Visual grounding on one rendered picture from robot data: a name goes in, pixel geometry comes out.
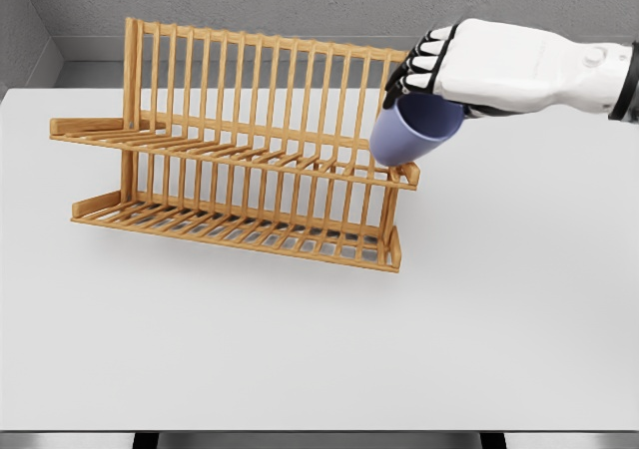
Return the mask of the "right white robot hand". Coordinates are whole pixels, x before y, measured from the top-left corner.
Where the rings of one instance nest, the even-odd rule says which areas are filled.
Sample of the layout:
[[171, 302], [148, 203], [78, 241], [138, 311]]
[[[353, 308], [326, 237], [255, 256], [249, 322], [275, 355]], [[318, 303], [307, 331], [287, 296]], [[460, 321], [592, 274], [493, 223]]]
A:
[[388, 78], [382, 106], [421, 93], [459, 103], [472, 118], [537, 112], [557, 101], [570, 45], [552, 32], [474, 18], [431, 30]]

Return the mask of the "blue-violet cup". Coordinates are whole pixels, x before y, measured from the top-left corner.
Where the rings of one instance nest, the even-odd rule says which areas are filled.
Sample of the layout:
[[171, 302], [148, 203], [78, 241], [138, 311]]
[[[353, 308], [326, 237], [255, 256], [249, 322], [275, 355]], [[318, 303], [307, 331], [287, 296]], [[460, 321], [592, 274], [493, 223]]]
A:
[[387, 167], [412, 162], [450, 139], [463, 120], [460, 104], [436, 95], [404, 95], [380, 112], [369, 139], [370, 152]]

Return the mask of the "wooden two-tier dish rack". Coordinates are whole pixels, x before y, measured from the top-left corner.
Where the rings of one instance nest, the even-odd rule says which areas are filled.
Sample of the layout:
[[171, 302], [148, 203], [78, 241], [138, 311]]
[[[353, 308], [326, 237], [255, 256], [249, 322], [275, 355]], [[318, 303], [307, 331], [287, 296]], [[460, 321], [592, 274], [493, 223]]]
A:
[[118, 150], [99, 225], [385, 271], [419, 168], [369, 150], [399, 50], [128, 19], [123, 114], [58, 118], [57, 141]]

